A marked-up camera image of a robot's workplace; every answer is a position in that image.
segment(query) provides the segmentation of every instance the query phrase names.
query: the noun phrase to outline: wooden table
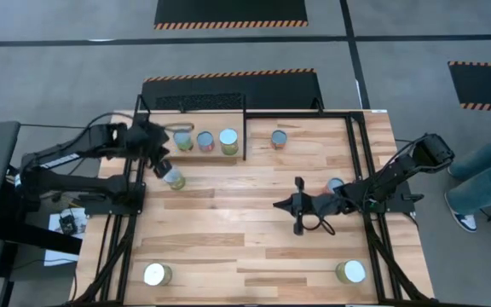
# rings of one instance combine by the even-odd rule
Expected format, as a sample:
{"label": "wooden table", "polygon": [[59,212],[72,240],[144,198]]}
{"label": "wooden table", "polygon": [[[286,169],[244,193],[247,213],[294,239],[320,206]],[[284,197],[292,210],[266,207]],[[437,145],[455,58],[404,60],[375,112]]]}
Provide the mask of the wooden table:
{"label": "wooden table", "polygon": [[[387,113],[370,111],[365,117],[379,169],[396,151],[390,119]],[[276,129],[289,138],[281,151],[270,147]],[[357,126],[355,135],[362,154]],[[272,206],[295,192],[295,176],[303,177],[309,194],[319,194],[332,177],[355,179],[344,121],[248,119],[247,137],[247,161],[178,165],[187,178],[182,191],[171,191],[146,171],[147,198],[137,219],[124,303],[377,303],[359,214],[329,217],[335,236],[322,229],[296,236],[293,217]],[[364,156],[361,164],[366,165]],[[123,165],[122,160],[104,160],[100,176],[122,173]],[[420,291],[432,296],[416,226],[402,214],[386,217],[397,263]],[[77,265],[78,293],[95,276],[105,221],[103,216],[89,220]],[[349,259],[362,261],[367,270],[367,278],[357,286],[342,284],[334,274],[336,265]],[[172,268],[169,286],[143,283],[143,270],[154,262]],[[391,297],[383,260],[381,264],[386,296]],[[109,298],[115,297],[119,270],[118,264]]]}

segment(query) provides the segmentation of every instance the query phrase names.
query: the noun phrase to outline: sneaker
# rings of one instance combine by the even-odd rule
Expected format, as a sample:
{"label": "sneaker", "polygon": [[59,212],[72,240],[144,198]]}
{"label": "sneaker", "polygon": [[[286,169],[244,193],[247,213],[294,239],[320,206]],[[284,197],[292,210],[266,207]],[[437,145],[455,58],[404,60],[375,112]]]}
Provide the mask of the sneaker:
{"label": "sneaker", "polygon": [[444,194],[444,200],[447,202],[448,209],[452,213],[453,219],[458,223],[458,225],[467,232],[474,233],[477,231],[477,223],[475,222],[475,217],[470,215],[459,214],[452,209],[450,204],[448,204],[447,194]]}

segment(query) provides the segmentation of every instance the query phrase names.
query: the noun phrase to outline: person's leg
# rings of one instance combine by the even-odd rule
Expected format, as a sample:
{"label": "person's leg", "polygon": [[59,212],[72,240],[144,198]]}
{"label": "person's leg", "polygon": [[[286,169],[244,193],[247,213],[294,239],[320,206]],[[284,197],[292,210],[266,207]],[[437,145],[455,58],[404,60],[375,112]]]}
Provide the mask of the person's leg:
{"label": "person's leg", "polygon": [[452,177],[465,181],[491,167],[491,143],[469,153],[463,159],[455,160],[448,172]]}
{"label": "person's leg", "polygon": [[491,206],[491,168],[461,183],[444,196],[460,226],[474,232],[477,226],[473,213]]}

